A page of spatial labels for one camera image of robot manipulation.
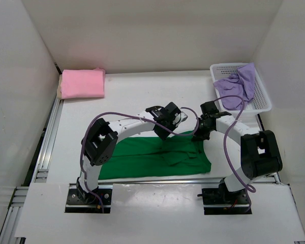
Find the green t shirt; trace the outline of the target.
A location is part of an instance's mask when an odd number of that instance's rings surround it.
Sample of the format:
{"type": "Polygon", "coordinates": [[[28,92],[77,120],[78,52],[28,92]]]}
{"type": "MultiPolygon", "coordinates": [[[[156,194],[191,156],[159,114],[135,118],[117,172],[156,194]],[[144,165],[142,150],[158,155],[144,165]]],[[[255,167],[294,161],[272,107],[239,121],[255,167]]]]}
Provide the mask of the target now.
{"type": "Polygon", "coordinates": [[[202,141],[192,136],[129,137],[118,143],[112,158],[103,164],[99,180],[204,174],[211,162],[202,141]]]}

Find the pink t shirt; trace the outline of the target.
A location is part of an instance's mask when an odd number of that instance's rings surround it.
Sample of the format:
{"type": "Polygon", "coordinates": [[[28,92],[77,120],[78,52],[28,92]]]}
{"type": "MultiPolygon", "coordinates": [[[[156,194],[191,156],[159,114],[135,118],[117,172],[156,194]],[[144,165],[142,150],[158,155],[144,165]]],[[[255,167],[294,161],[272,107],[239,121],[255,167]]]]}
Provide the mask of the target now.
{"type": "Polygon", "coordinates": [[[63,100],[105,97],[105,70],[63,70],[60,93],[63,100]]]}

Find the beige t shirt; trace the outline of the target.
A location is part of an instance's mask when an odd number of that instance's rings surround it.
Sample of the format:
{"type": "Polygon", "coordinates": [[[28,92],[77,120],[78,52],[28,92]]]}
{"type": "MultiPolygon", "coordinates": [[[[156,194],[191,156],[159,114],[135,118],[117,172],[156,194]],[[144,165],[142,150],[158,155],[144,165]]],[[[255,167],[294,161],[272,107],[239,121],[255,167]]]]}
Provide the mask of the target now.
{"type": "Polygon", "coordinates": [[[62,75],[59,76],[58,87],[56,90],[56,97],[60,100],[62,99],[61,83],[62,83],[62,75]]]}

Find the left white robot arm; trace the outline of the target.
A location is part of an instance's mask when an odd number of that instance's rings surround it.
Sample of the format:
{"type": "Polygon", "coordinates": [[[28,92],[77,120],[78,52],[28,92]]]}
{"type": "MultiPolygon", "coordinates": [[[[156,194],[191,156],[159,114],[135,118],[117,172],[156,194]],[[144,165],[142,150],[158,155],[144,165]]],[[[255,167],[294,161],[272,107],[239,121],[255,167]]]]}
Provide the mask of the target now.
{"type": "Polygon", "coordinates": [[[154,132],[165,140],[188,116],[173,102],[153,106],[136,115],[105,112],[90,122],[81,141],[77,196],[85,204],[101,202],[98,196],[99,166],[107,163],[122,140],[143,132],[154,132]]]}

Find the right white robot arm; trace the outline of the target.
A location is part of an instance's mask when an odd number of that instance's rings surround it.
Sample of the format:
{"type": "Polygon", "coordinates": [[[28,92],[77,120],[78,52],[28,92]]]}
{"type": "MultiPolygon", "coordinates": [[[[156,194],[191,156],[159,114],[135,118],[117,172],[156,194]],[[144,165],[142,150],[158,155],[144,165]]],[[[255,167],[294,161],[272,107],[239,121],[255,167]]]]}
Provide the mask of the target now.
{"type": "Polygon", "coordinates": [[[224,134],[223,148],[226,160],[232,174],[220,181],[213,198],[230,203],[238,198],[239,194],[247,191],[255,192],[251,183],[256,179],[277,173],[282,170],[283,163],[280,156],[275,134],[270,131],[258,131],[239,122],[229,112],[220,112],[214,101],[200,105],[202,115],[199,118],[199,127],[193,135],[193,141],[210,139],[210,133],[216,131],[224,134]],[[240,167],[235,169],[230,162],[227,152],[227,139],[230,138],[240,146],[240,167]]]}

